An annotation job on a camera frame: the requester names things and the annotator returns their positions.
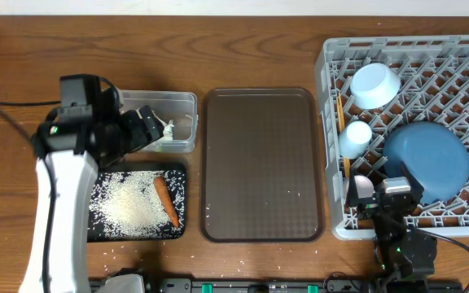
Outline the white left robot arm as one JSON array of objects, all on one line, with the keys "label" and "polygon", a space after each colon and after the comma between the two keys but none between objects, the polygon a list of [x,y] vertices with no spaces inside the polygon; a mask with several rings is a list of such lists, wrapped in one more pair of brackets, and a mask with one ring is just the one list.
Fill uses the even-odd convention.
[{"label": "white left robot arm", "polygon": [[88,292],[90,197],[98,170],[164,136],[152,109],[123,112],[121,92],[91,74],[60,79],[60,105],[37,127],[37,213],[22,292]]}]

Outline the grey dishwasher rack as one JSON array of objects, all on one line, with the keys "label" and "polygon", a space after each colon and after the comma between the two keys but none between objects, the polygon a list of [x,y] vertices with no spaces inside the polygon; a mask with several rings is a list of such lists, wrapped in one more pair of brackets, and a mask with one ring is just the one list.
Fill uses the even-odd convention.
[{"label": "grey dishwasher rack", "polygon": [[[389,66],[401,78],[401,88],[387,105],[363,110],[354,104],[350,84],[352,76],[370,63]],[[331,230],[338,239],[374,236],[370,223],[360,220],[356,210],[345,204],[344,164],[337,139],[338,94],[345,122],[362,120],[372,128],[370,149],[352,166],[374,183],[385,178],[382,150],[387,136],[411,122],[444,125],[459,137],[469,154],[469,35],[332,38],[318,56],[315,79],[326,147]],[[469,178],[451,200],[420,205],[405,220],[447,237],[469,237]]]}]

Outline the dark blue plate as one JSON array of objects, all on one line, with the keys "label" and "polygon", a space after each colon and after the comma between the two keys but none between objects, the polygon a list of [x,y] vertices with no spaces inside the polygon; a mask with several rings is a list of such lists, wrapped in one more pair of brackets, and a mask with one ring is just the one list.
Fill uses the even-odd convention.
[{"label": "dark blue plate", "polygon": [[469,177],[469,154],[457,135],[443,125],[420,121],[393,131],[385,141],[384,170],[402,175],[404,164],[424,188],[422,204],[449,201]]}]

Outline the white tissue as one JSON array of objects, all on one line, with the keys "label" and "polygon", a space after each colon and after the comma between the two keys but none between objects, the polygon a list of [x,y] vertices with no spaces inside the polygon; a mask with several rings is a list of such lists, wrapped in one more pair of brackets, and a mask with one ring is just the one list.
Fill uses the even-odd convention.
[{"label": "white tissue", "polygon": [[[141,116],[138,112],[138,109],[136,110],[136,112],[138,113],[139,118],[142,120],[142,118],[141,118]],[[169,122],[164,122],[157,115],[156,115],[156,117],[162,122],[162,124],[164,126],[164,136],[160,140],[162,140],[162,141],[172,141],[173,140],[173,127],[174,127],[173,121],[170,120]]]}]

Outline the brown serving tray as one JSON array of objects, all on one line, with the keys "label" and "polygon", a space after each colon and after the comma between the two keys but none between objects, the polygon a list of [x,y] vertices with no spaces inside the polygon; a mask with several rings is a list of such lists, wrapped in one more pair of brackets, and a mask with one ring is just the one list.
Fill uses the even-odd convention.
[{"label": "brown serving tray", "polygon": [[317,114],[300,87],[216,89],[203,105],[200,228],[214,243],[324,232]]}]

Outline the orange carrot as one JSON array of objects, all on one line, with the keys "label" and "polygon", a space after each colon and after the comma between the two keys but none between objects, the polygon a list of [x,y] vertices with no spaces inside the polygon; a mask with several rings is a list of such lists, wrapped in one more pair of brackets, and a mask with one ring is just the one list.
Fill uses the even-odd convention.
[{"label": "orange carrot", "polygon": [[170,197],[169,190],[166,186],[165,180],[163,177],[156,177],[154,179],[154,187],[156,189],[156,193],[159,196],[160,202],[162,203],[164,210],[169,216],[169,219],[172,225],[175,228],[178,228],[180,223],[178,219],[178,215],[176,213],[176,209],[173,206],[173,201]]}]

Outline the pink cup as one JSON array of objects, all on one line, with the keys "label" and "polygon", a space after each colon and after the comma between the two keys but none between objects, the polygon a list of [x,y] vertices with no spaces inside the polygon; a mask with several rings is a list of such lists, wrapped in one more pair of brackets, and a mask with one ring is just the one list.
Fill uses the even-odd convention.
[{"label": "pink cup", "polygon": [[374,194],[374,185],[368,177],[356,175],[354,179],[357,187],[357,196],[360,199],[370,198]]}]

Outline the light blue cup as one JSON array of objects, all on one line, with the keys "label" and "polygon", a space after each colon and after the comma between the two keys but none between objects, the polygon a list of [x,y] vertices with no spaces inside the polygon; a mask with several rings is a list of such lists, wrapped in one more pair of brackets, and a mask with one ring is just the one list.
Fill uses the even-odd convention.
[{"label": "light blue cup", "polygon": [[356,120],[345,127],[338,139],[340,155],[356,159],[366,152],[372,139],[372,130],[366,122]]}]

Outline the clear plastic bin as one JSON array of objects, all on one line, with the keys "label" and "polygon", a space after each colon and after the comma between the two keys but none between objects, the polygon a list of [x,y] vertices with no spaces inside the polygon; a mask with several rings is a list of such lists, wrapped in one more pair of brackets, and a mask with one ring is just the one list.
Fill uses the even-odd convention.
[{"label": "clear plastic bin", "polygon": [[197,96],[191,92],[121,90],[123,112],[149,106],[164,122],[173,121],[173,140],[156,141],[144,152],[189,153],[195,149],[199,121]]}]

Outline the light blue rice bowl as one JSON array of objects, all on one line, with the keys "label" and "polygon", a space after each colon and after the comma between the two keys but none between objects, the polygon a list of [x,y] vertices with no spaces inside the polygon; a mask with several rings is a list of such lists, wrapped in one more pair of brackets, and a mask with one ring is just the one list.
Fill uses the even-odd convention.
[{"label": "light blue rice bowl", "polygon": [[360,68],[350,84],[354,104],[369,110],[390,103],[401,88],[401,78],[382,63],[370,63]]}]

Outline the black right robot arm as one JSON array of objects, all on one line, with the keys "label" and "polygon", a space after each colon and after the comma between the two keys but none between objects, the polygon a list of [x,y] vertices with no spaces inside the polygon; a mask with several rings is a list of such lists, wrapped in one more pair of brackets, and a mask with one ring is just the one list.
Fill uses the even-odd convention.
[{"label": "black right robot arm", "polygon": [[369,291],[430,291],[427,276],[435,273],[436,238],[405,224],[405,217],[417,208],[423,192],[405,164],[401,164],[399,177],[383,180],[367,198],[359,196],[357,174],[350,173],[346,203],[357,209],[360,220],[372,221],[375,257],[384,270],[369,285]]}]

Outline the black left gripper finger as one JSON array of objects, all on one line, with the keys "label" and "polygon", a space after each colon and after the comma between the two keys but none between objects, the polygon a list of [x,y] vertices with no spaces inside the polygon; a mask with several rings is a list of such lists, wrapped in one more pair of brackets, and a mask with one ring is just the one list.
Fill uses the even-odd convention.
[{"label": "black left gripper finger", "polygon": [[148,144],[148,132],[144,119],[138,111],[129,110],[121,115],[125,131],[124,148],[127,153],[143,149]]},{"label": "black left gripper finger", "polygon": [[164,136],[164,126],[152,109],[149,106],[144,106],[139,108],[138,112],[146,126],[149,142],[160,140]]}]

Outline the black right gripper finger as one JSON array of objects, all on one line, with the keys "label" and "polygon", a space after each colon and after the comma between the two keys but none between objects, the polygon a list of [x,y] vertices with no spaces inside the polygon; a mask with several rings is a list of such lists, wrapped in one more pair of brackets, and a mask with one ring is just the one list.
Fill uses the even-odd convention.
[{"label": "black right gripper finger", "polygon": [[357,206],[361,203],[360,195],[361,175],[355,170],[351,170],[348,178],[348,190],[346,195],[346,204],[348,206]]},{"label": "black right gripper finger", "polygon": [[423,186],[419,183],[419,181],[413,176],[410,170],[406,167],[405,163],[401,161],[400,164],[401,171],[410,184],[410,190],[413,194],[422,195],[424,192]]}]

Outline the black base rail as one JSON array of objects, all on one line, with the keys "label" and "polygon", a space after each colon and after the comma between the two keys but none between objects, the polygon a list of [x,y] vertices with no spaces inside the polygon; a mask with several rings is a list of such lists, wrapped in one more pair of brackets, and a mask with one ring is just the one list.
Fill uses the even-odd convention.
[{"label": "black base rail", "polygon": [[192,281],[187,278],[167,278],[151,284],[142,276],[121,275],[105,282],[92,281],[90,289],[98,293],[375,293],[427,292],[459,293],[457,282],[391,282],[381,287],[378,282],[327,279],[322,282],[256,282],[256,281]]}]

